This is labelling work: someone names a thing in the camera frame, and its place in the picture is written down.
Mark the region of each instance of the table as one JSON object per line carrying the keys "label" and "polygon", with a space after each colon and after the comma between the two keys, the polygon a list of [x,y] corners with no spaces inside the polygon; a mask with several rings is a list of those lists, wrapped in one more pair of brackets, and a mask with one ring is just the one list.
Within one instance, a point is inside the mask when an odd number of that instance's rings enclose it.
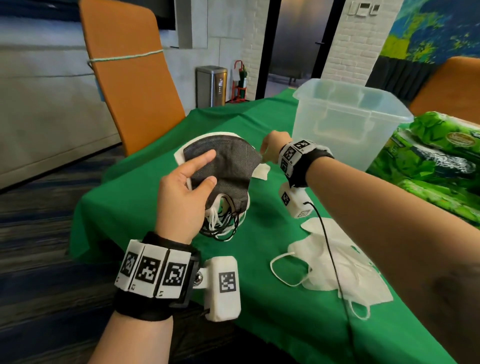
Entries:
{"label": "table", "polygon": [[[84,261],[100,261],[105,259],[101,241],[111,239],[125,250],[130,239],[141,239],[152,230],[159,180],[176,167],[173,152],[192,137],[208,131],[228,131],[258,149],[272,129],[291,132],[297,105],[292,92],[286,90],[277,97],[248,105],[194,110],[155,145],[126,158],[120,167],[114,166],[113,172],[106,174],[108,182],[85,194],[76,207],[71,255]],[[201,124],[205,118],[214,120]],[[272,342],[302,364],[353,363],[337,291],[288,287],[270,271],[272,258],[307,235],[300,228],[305,219],[291,218],[278,197],[284,181],[276,166],[272,166],[267,181],[252,179],[251,206],[235,237],[221,243],[198,235],[193,245],[202,252],[203,260],[219,255],[237,259],[242,313],[236,323],[240,327]],[[309,193],[321,215],[327,217]],[[298,282],[306,265],[287,257],[276,263],[276,272],[289,282]],[[361,362],[454,363],[393,290],[392,294],[393,302],[371,307],[368,321],[352,318]]]}

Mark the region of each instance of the wrist strap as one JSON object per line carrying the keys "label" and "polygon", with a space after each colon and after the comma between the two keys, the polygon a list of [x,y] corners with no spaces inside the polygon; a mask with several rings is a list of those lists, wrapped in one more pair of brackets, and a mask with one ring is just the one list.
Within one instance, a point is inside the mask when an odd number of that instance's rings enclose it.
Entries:
{"label": "wrist strap", "polygon": [[171,316],[188,306],[199,269],[200,252],[191,245],[164,239],[149,231],[142,242],[130,240],[115,286],[114,308],[147,321]]}
{"label": "wrist strap", "polygon": [[278,155],[278,164],[287,177],[290,187],[307,187],[305,180],[308,168],[320,157],[333,158],[330,149],[310,140],[286,144]]}

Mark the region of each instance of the white brick wall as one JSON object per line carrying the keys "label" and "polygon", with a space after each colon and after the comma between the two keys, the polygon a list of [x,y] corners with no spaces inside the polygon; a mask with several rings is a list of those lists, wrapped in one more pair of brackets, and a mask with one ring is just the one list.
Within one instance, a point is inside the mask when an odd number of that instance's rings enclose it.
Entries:
{"label": "white brick wall", "polygon": [[374,1],[379,13],[366,18],[348,15],[351,3],[343,8],[322,78],[365,85],[403,0]]}
{"label": "white brick wall", "polygon": [[247,20],[241,57],[248,72],[246,96],[248,100],[255,100],[257,92],[269,4],[270,0],[247,0]]}

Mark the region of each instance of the black face mask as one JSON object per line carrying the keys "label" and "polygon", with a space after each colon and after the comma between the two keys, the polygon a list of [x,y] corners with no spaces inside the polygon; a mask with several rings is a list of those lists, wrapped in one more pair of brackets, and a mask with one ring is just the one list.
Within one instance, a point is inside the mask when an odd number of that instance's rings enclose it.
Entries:
{"label": "black face mask", "polygon": [[205,218],[204,227],[200,231],[203,235],[217,238],[218,234],[230,226],[233,226],[232,229],[229,228],[232,235],[235,233],[240,214],[248,208],[250,178],[262,157],[246,140],[238,136],[218,134],[206,136],[183,147],[184,160],[198,157],[210,149],[216,151],[215,159],[195,172],[190,180],[192,189],[195,189],[205,178],[209,176],[217,178],[217,184],[207,199],[205,210],[217,210],[218,206],[214,206],[217,197],[228,196],[230,205],[228,211],[222,211],[218,215],[224,218],[214,227]]}

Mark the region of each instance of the brown oval logo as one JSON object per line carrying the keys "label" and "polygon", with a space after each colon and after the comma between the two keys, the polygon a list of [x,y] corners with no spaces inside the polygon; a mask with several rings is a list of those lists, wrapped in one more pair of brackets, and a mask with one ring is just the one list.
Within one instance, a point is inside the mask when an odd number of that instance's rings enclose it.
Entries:
{"label": "brown oval logo", "polygon": [[450,143],[464,148],[475,145],[475,139],[464,133],[449,133],[446,138]]}

